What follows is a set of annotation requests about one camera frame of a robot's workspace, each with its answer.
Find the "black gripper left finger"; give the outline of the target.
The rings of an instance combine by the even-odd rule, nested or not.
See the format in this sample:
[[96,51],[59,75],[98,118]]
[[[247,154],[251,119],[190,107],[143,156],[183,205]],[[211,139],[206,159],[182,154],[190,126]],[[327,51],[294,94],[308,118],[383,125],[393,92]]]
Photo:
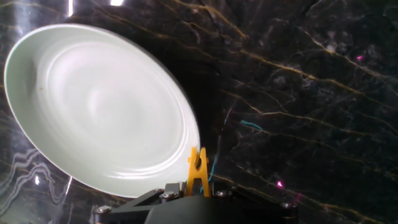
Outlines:
[[156,205],[180,199],[184,196],[185,182],[166,184],[153,189],[120,207],[102,205],[93,212],[94,223],[144,223]]

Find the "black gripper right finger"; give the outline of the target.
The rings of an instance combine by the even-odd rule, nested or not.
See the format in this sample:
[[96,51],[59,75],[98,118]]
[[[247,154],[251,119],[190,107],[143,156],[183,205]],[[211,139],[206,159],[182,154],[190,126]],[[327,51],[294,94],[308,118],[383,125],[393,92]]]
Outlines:
[[242,223],[299,224],[299,210],[294,203],[276,203],[242,187],[212,185],[212,198],[227,209],[227,216]]

